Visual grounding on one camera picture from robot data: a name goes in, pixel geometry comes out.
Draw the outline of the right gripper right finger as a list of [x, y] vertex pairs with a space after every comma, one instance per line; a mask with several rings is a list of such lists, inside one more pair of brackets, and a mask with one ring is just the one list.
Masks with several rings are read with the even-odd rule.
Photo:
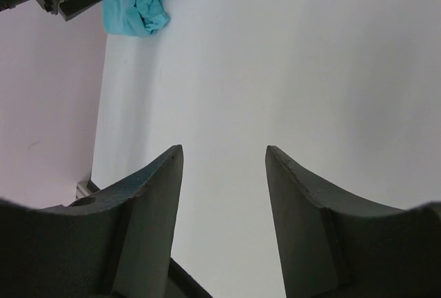
[[288, 297], [439, 297], [440, 204], [408, 210], [352, 194], [276, 146], [267, 184]]

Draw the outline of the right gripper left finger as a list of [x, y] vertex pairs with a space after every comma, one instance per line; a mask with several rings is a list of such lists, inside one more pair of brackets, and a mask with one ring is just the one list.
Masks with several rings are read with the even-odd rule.
[[183, 176], [175, 145], [69, 206], [1, 201], [2, 297], [162, 297]]

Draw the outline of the teal t-shirt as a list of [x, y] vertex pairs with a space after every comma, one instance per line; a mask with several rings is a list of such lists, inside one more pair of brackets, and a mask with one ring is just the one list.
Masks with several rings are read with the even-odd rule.
[[163, 0], [104, 0], [103, 27], [108, 34], [148, 37], [170, 21]]

